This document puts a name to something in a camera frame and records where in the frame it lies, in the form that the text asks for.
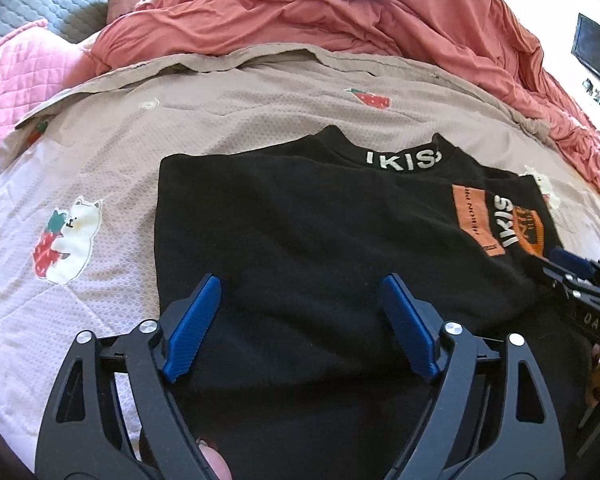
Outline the right hand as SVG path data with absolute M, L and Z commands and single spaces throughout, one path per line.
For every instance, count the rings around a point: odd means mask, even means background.
M 588 408 L 595 408 L 600 403 L 600 345 L 594 344 L 591 351 L 591 369 L 585 388 L 585 403 Z

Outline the left hand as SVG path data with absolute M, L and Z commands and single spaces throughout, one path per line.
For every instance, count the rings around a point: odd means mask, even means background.
M 233 476 L 230 472 L 230 467 L 220 452 L 211 445 L 207 440 L 199 439 L 197 441 L 199 451 L 206 459 L 207 463 L 213 470 L 216 478 L 219 480 L 232 480 Z

